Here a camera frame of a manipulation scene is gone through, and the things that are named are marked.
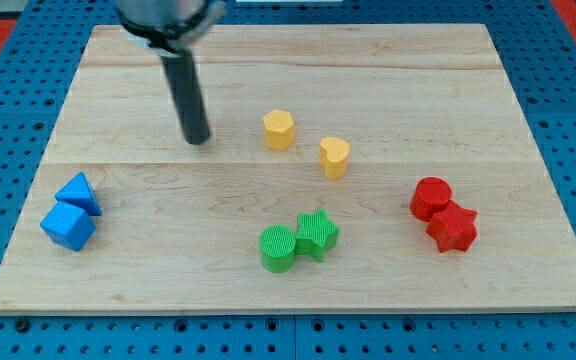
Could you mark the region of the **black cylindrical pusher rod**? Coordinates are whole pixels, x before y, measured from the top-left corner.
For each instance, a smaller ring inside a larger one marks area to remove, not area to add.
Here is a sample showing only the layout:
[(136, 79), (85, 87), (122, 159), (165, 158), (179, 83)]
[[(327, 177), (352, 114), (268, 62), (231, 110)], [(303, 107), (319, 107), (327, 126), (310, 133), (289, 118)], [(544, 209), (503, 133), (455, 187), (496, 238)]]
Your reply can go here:
[(195, 61), (189, 50), (161, 58), (186, 143), (201, 145), (210, 138), (210, 128)]

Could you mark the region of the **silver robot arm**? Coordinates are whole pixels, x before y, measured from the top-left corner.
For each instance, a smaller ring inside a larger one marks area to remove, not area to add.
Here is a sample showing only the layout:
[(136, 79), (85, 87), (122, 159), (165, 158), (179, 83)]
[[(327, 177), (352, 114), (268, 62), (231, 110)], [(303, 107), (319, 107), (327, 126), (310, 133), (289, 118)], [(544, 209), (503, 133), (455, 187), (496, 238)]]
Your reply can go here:
[(186, 143), (200, 145), (210, 128), (192, 45), (225, 14), (219, 0), (116, 0), (115, 9), (129, 38), (156, 53)]

